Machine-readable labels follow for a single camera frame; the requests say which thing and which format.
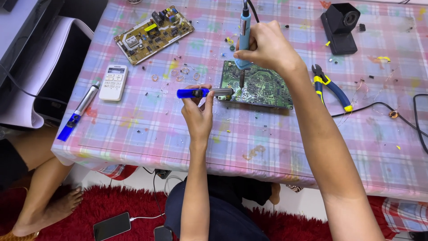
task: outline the paper sheet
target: paper sheet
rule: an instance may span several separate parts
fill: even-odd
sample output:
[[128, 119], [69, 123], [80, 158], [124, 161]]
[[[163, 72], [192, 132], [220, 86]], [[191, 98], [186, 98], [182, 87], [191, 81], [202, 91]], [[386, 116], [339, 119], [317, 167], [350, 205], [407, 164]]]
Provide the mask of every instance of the paper sheet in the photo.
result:
[[[40, 92], [58, 62], [73, 23], [92, 40], [94, 32], [81, 20], [59, 16], [47, 34], [42, 48], [32, 60], [27, 73], [17, 80], [21, 88], [33, 95]], [[9, 106], [0, 115], [0, 123], [29, 128], [42, 127], [44, 120], [33, 108], [35, 98], [17, 88], [12, 96]]]

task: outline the hand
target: hand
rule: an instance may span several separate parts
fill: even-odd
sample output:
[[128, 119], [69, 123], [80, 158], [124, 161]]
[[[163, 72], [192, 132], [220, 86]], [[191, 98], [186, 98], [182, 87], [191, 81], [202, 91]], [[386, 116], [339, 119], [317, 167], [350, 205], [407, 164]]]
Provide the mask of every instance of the hand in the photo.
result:
[[233, 57], [275, 70], [285, 77], [295, 76], [296, 71], [307, 73], [306, 64], [285, 39], [276, 20], [251, 26], [249, 50], [238, 50]]
[[[185, 89], [211, 89], [210, 84], [189, 85]], [[210, 91], [205, 98], [205, 103], [198, 107], [202, 98], [184, 98], [184, 106], [181, 113], [186, 120], [190, 134], [190, 148], [205, 149], [208, 145], [208, 137], [213, 127], [213, 102], [214, 92]]]

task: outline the phone screen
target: phone screen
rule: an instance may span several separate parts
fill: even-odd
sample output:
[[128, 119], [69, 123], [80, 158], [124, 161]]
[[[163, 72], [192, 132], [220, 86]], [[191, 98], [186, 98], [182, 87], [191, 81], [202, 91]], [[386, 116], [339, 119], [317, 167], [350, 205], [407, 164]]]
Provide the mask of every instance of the phone screen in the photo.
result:
[[94, 225], [95, 241], [103, 241], [131, 229], [129, 213], [112, 217]]
[[160, 226], [155, 228], [155, 241], [172, 241], [172, 231]]

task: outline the bare foot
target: bare foot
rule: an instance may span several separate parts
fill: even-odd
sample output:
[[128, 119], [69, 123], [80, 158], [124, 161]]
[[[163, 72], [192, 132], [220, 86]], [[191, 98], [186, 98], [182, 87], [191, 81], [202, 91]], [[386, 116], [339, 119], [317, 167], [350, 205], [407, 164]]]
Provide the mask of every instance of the bare foot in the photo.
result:
[[281, 191], [281, 185], [279, 183], [272, 183], [272, 195], [269, 198], [269, 201], [273, 205], [279, 203], [279, 192]]
[[23, 237], [68, 217], [83, 200], [81, 190], [81, 187], [74, 189], [60, 200], [49, 204], [42, 212], [30, 215], [21, 213], [13, 227], [13, 234]]

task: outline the power supply board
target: power supply board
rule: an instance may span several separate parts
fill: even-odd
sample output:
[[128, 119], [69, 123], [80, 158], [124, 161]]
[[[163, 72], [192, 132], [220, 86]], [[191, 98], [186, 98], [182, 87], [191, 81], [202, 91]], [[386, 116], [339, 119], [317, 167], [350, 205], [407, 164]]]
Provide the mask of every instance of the power supply board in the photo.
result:
[[255, 64], [245, 69], [245, 83], [241, 89], [238, 67], [234, 61], [225, 61], [220, 86], [233, 88], [235, 93], [231, 96], [219, 96], [219, 100], [293, 109], [293, 101], [281, 76]]
[[175, 6], [161, 12], [154, 11], [151, 16], [114, 37], [132, 65], [144, 61], [195, 30], [192, 21], [188, 21]]

